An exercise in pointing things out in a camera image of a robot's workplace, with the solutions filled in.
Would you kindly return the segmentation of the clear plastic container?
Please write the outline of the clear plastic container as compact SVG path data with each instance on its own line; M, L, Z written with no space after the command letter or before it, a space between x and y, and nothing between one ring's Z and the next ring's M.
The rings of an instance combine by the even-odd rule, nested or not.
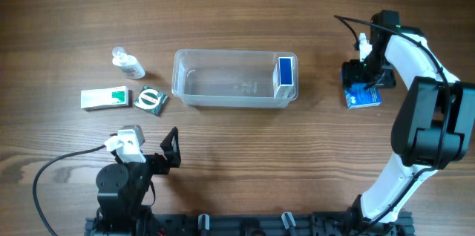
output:
M294 89L275 99L272 75L278 57L293 58ZM298 58L291 52L180 49L172 93L184 104L236 108L285 108L298 97Z

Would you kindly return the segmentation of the white box with blue panel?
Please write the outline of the white box with blue panel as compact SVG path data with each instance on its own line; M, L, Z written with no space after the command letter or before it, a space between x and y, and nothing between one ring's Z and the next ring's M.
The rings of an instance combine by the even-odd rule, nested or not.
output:
M272 75L275 99L288 98L294 89L293 58L278 57Z

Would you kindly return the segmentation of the blue Vicks lozenge box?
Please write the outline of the blue Vicks lozenge box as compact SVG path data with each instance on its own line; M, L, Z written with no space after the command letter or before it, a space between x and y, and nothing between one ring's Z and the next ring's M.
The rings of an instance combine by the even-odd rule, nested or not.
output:
M343 87L348 109L367 108L381 104L378 88L365 89L366 85L364 80L357 79L350 87Z

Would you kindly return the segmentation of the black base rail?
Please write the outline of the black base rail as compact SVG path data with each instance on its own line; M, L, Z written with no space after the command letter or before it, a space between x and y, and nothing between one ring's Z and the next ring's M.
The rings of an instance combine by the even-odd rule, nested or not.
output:
M313 212L295 214L292 225L286 225L277 215L197 216L158 214L147 221L137 222L135 230L106 225L88 218L86 235L343 235L342 212Z

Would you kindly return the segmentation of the white bottle with clear cap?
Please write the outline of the white bottle with clear cap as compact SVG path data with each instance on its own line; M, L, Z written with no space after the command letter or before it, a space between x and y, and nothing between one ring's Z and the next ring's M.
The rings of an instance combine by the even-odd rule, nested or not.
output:
M136 57L127 54L123 47L115 47L112 50L112 64L128 79L141 79L145 76L145 70Z

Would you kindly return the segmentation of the green Zam-Buk ointment box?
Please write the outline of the green Zam-Buk ointment box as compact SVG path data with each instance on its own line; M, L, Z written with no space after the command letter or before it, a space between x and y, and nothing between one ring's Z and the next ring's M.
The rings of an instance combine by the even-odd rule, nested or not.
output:
M144 85L134 101L134 106L155 116L159 116L168 96L162 91Z

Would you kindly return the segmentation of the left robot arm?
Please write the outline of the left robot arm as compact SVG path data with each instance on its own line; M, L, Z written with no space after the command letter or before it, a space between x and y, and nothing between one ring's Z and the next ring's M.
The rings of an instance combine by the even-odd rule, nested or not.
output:
M96 176L99 208L91 235L152 234L153 214L143 198L148 190L154 190L154 175L166 175L180 166L178 129L172 128L160 143L162 154L145 155L140 149L144 142L139 125L126 125L105 142L115 162Z

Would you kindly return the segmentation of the white green Panadol box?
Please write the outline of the white green Panadol box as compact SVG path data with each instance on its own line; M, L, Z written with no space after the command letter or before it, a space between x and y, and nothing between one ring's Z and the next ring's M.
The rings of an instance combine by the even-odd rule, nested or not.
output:
M126 86L81 91L81 109L85 111L129 106L129 89Z

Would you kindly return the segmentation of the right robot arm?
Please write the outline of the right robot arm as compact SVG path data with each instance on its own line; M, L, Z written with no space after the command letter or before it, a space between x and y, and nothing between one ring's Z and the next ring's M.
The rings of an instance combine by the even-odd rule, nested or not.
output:
M393 123L392 154L377 181L345 213L346 233L393 229L402 206L438 171L461 160L474 126L474 84L460 81L434 56L423 32L382 10L355 36L359 59L341 66L342 85L393 88L398 73L407 95Z

